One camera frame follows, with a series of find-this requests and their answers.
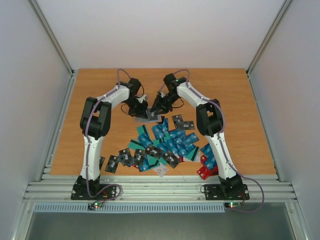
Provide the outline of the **black vip membership card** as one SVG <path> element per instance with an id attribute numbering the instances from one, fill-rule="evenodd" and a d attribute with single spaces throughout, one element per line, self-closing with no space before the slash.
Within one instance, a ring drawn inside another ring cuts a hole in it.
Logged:
<path id="1" fill-rule="evenodd" d="M 151 112 L 151 108 L 147 108 L 147 120 L 149 122 L 159 122 L 161 120 L 161 116 L 157 115 L 155 112 Z"/>

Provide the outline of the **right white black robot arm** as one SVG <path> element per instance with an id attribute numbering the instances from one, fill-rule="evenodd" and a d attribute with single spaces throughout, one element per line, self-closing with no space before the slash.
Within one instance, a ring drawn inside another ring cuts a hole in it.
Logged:
<path id="1" fill-rule="evenodd" d="M 237 196 L 248 200 L 249 191 L 233 164 L 225 141 L 225 120 L 219 101 L 205 97 L 187 78 L 176 78 L 173 73 L 164 77 L 163 84 L 167 87 L 168 93 L 163 94 L 159 90 L 150 111 L 156 114 L 171 112 L 173 104 L 179 98 L 194 107 L 197 129 L 207 139 L 218 167 L 218 194 L 223 200 L 234 199 Z"/>

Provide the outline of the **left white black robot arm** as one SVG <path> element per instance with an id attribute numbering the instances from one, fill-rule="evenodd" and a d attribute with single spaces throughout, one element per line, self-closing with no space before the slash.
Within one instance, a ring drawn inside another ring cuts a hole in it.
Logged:
<path id="1" fill-rule="evenodd" d="M 83 165 L 75 183 L 75 191 L 89 199 L 96 199 L 100 187 L 100 158 L 105 136 L 111 127 L 112 109 L 124 103 L 129 107 L 131 117 L 146 119 L 148 103 L 145 96 L 137 96 L 141 82 L 131 78 L 128 82 L 118 82 L 109 92 L 99 97 L 88 97 L 80 119 L 84 138 Z"/>

